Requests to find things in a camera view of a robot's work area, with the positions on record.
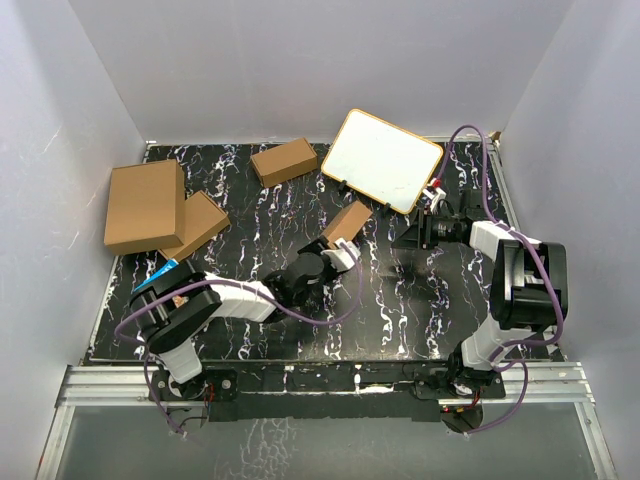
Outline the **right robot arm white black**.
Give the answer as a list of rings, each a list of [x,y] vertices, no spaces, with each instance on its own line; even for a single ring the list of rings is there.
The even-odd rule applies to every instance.
[[[466,397],[516,345],[535,333],[559,327],[568,313],[568,264],[560,243],[530,239],[486,216],[482,192],[462,194],[457,211],[439,187],[424,189],[426,204],[394,249],[433,249],[441,243],[460,243],[493,262],[486,319],[449,355],[447,388]]]

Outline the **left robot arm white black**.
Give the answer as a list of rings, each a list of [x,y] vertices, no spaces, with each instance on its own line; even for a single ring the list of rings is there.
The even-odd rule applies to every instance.
[[[225,279],[198,271],[187,260],[172,260],[134,291],[130,319],[151,358],[168,370],[174,390],[194,399],[207,383],[194,337],[212,320],[263,324],[296,317],[320,325],[300,309],[323,293],[325,285],[358,268],[359,257],[353,242],[340,238],[331,247],[321,237],[299,250],[286,268],[256,281]]]

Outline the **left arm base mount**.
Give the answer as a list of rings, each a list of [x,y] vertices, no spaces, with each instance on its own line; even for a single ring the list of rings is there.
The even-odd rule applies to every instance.
[[[151,376],[151,385],[161,402],[231,402],[238,394],[238,373],[231,369],[205,367],[185,383],[177,382],[160,368]]]

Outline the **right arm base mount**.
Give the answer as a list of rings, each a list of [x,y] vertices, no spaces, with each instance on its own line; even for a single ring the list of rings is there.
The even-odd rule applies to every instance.
[[[419,399],[502,399],[506,396],[502,377],[495,371],[477,370],[463,363],[461,345],[446,361],[429,362],[409,374]]]

